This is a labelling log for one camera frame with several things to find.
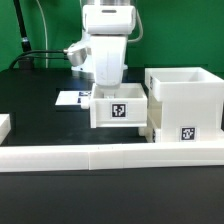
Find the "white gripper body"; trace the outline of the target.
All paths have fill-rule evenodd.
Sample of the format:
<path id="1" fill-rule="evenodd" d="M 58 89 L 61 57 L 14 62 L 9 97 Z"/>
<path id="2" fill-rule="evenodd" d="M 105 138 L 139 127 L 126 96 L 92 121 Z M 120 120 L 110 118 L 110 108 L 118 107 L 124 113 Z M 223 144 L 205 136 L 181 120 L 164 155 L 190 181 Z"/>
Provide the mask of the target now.
<path id="1" fill-rule="evenodd" d="M 90 37 L 95 83 L 101 88 L 116 89 L 123 77 L 126 36 Z"/>

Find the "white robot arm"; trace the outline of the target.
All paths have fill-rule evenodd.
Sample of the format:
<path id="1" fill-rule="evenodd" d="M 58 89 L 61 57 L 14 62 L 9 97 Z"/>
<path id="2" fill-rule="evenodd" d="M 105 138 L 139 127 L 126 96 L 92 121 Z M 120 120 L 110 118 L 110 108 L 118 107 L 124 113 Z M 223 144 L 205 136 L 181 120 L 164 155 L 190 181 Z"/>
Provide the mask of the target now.
<path id="1" fill-rule="evenodd" d="M 84 37 L 65 53 L 72 66 L 92 55 L 92 73 L 102 89 L 117 89 L 124 69 L 128 36 L 140 17 L 134 0 L 80 0 Z"/>

